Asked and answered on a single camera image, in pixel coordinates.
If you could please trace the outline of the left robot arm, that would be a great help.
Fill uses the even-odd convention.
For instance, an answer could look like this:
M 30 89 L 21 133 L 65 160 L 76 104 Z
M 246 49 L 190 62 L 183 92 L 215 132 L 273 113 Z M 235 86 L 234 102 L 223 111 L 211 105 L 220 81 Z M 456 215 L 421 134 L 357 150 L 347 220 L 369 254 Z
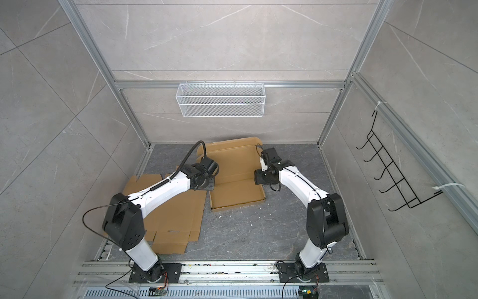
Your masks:
M 161 266 L 161 262 L 145 239 L 144 219 L 173 197 L 190 190 L 214 189 L 219 165 L 205 156 L 200 162 L 182 164 L 159 183 L 136 193 L 114 195 L 107 205 L 102 229 L 143 272 Z

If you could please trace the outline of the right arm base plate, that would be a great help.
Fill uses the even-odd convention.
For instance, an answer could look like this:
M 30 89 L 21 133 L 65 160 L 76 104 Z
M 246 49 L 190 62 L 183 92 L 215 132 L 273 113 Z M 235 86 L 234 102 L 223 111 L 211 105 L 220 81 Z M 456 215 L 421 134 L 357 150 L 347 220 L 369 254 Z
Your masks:
M 281 283 L 328 283 L 330 282 L 326 264 L 320 263 L 313 268 L 304 268 L 298 261 L 276 262 Z

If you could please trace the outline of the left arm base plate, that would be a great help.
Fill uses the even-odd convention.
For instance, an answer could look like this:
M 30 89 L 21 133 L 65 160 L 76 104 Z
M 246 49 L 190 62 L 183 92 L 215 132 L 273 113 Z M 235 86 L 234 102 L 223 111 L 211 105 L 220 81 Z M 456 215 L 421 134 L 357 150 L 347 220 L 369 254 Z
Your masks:
M 142 270 L 136 263 L 133 264 L 129 283 L 137 284 L 177 284 L 182 270 L 181 263 L 163 263 L 159 261 L 150 270 Z

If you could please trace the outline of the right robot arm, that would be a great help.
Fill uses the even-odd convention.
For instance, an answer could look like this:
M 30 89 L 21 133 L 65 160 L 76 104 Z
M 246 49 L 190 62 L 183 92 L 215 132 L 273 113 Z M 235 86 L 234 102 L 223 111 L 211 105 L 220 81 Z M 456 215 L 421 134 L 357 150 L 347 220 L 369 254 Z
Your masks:
M 349 234 L 343 199 L 317 187 L 292 162 L 281 159 L 275 148 L 256 145 L 256 151 L 261 168 L 254 172 L 255 184 L 277 185 L 276 191 L 285 186 L 307 209 L 308 240 L 296 256 L 294 277 L 310 280 L 319 272 L 324 257 L 332 254 L 333 247 Z

